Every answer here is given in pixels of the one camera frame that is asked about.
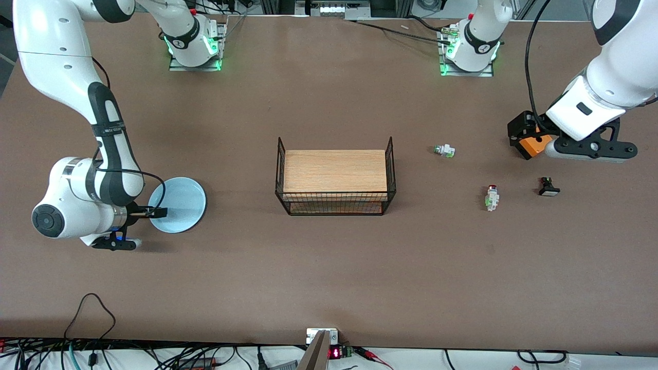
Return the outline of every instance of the small electrical component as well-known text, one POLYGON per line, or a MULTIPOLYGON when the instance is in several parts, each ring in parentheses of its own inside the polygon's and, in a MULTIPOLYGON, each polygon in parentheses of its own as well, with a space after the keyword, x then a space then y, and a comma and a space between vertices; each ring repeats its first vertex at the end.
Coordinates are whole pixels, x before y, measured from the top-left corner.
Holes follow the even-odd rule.
POLYGON ((542 188, 539 190, 539 195, 545 197, 554 197, 560 192, 560 188, 554 188, 550 177, 542 177, 540 179, 542 188))
POLYGON ((351 357, 353 353, 352 347, 348 346, 331 346, 329 352, 327 353, 328 359, 341 359, 345 357, 351 357))
POLYGON ((496 185, 489 185, 487 189, 487 196, 484 197, 484 205, 487 211, 491 212, 498 206, 500 196, 498 195, 498 187, 496 185))
POLYGON ((455 156, 455 148, 451 147, 449 144, 437 145, 434 147, 434 153, 446 158, 452 158, 455 156))

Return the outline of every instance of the metal mounting plate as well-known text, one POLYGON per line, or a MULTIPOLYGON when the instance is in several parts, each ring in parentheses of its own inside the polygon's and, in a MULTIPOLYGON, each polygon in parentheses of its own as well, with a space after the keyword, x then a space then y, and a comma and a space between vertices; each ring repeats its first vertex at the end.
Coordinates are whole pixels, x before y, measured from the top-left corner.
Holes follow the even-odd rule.
POLYGON ((338 329, 336 328, 311 328, 311 329, 306 329, 306 344, 311 344, 313 341, 313 338, 315 338, 315 334, 317 334, 318 331, 320 330, 327 330, 329 334, 331 334, 331 345, 338 344, 338 329))

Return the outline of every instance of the red digital display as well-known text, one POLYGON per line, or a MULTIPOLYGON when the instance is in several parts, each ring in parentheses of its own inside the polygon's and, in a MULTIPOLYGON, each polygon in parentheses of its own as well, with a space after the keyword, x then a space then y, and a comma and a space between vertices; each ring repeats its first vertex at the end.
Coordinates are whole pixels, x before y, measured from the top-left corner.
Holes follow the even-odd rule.
POLYGON ((343 352, 340 350, 339 346, 336 347, 331 347, 329 348, 329 352, 327 353, 327 358, 328 359, 340 359, 342 358, 343 352))

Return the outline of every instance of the wooden block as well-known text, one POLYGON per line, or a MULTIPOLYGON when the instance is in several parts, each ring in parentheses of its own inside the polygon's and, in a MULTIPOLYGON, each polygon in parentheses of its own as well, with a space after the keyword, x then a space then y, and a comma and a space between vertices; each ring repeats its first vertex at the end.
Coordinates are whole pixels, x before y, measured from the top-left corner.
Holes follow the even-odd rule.
MULTIPOLYGON (((385 191, 384 150, 286 151, 284 193, 385 191)), ((341 194, 335 196, 343 200, 341 194)), ((386 197, 384 194, 362 196, 386 197)))

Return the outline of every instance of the wooden box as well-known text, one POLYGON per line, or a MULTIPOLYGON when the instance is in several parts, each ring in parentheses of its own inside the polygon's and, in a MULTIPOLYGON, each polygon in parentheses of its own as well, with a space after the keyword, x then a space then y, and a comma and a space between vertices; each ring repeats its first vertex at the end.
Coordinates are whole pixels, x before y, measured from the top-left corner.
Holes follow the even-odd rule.
POLYGON ((395 195, 386 150, 288 150, 278 145, 276 196, 290 215, 383 215, 395 195))

